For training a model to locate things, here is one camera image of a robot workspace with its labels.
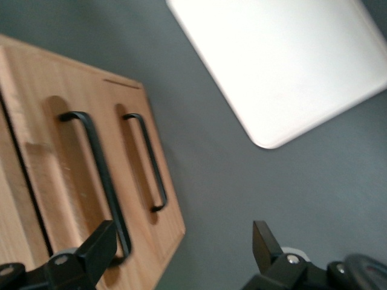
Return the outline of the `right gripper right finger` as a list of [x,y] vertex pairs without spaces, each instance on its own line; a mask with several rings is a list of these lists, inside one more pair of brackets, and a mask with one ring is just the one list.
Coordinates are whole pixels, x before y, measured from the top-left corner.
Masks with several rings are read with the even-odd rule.
[[245,289],[328,289],[326,272],[297,253],[282,250],[264,221],[254,221],[252,250],[259,274]]

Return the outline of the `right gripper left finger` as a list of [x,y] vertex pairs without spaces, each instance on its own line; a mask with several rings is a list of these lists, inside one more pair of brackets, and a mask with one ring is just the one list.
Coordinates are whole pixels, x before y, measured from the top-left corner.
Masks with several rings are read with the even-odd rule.
[[117,251],[113,221],[103,221],[72,253],[53,256],[44,266],[48,289],[96,289]]

